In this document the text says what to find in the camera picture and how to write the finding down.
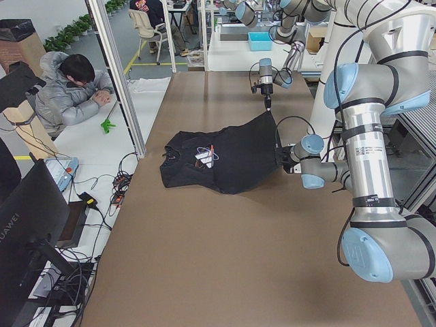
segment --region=blue container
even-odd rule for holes
[[[251,51],[270,51],[273,47],[269,32],[248,32]]]

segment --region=hand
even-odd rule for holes
[[[104,106],[110,102],[110,93],[107,90],[100,90],[94,93],[92,99],[97,102],[99,106]]]

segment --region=chair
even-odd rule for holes
[[[165,23],[163,22],[158,24],[155,28],[153,28],[150,24],[149,15],[147,15],[146,12],[141,12],[139,10],[130,9],[129,16],[133,20],[134,28],[138,30],[138,35],[140,37],[138,59],[141,59],[140,54],[143,40],[148,42],[156,42],[158,46],[156,64],[160,65],[161,63],[159,62],[159,57],[161,54],[162,42],[168,41],[168,36],[166,32],[159,32],[159,28],[164,27]]]

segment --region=gray jacket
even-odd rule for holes
[[[85,87],[69,81],[58,69],[67,57],[63,52],[48,52],[41,58],[42,79],[47,85],[36,95],[35,111],[50,136],[97,114],[99,105],[91,99],[97,90],[114,91],[108,73],[99,70]]]

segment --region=brown table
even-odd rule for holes
[[[276,87],[276,121],[309,117],[302,77]],[[235,196],[189,186],[165,189],[159,165],[179,130],[215,131],[264,110],[246,72],[173,76],[128,196],[100,262],[87,327],[419,326],[399,282],[375,284],[339,265],[336,245],[351,209],[346,191],[302,188],[276,171]],[[284,142],[306,132],[281,125]]]

